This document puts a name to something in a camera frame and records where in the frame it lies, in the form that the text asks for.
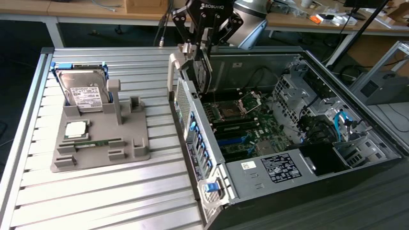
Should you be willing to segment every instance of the green circuit board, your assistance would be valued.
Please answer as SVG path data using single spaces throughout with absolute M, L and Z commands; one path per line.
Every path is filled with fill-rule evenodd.
M 259 105 L 258 99 L 248 96 L 242 99 L 242 105 L 247 110 L 251 110 Z M 267 155 L 267 153 L 286 151 L 287 147 L 294 144 L 287 137 L 283 127 L 280 127 L 272 112 L 270 112 L 270 107 L 264 101 L 262 101 L 262 105 L 247 114 L 240 109 L 240 103 L 238 100 L 204 103 L 204 110 L 212 125 L 223 124 L 226 121 L 240 122 L 256 118 L 256 121 L 252 123 L 258 124 L 256 127 L 247 129 L 244 126 L 240 126 L 240 130 L 230 130 L 231 132 L 240 132 L 243 137 L 246 137 L 246 140 L 243 143 L 220 146 L 227 162 L 263 156 Z M 260 142 L 264 144 L 270 142 L 272 149 L 270 151 L 262 151 Z

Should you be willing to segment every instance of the blue latch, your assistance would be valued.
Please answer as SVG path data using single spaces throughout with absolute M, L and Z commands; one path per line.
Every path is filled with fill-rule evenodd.
M 59 64 L 59 69 L 73 69 L 73 63 L 62 63 L 62 64 Z
M 218 183 L 208 183 L 206 186 L 206 192 L 212 193 L 219 191 L 219 184 Z
M 191 131 L 194 131 L 195 127 L 196 127 L 196 121 L 194 121 L 191 124 Z

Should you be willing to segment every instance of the hard drive label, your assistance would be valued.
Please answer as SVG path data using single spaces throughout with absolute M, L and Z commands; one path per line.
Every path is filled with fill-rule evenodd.
M 263 158 L 262 162 L 275 183 L 303 176 L 288 153 Z
M 71 88 L 71 93 L 81 109 L 103 106 L 101 90 L 98 87 Z

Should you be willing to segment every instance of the blue cable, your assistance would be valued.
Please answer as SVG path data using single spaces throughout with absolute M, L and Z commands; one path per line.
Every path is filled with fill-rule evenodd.
M 348 117 L 347 112 L 344 111 L 338 112 L 338 114 L 335 115 L 334 125 L 335 125 L 335 130 L 338 130 L 338 134 L 339 134 L 339 142 L 342 142 L 342 131 L 339 128 L 340 115 L 343 115 L 344 120 L 352 121 L 352 118 Z

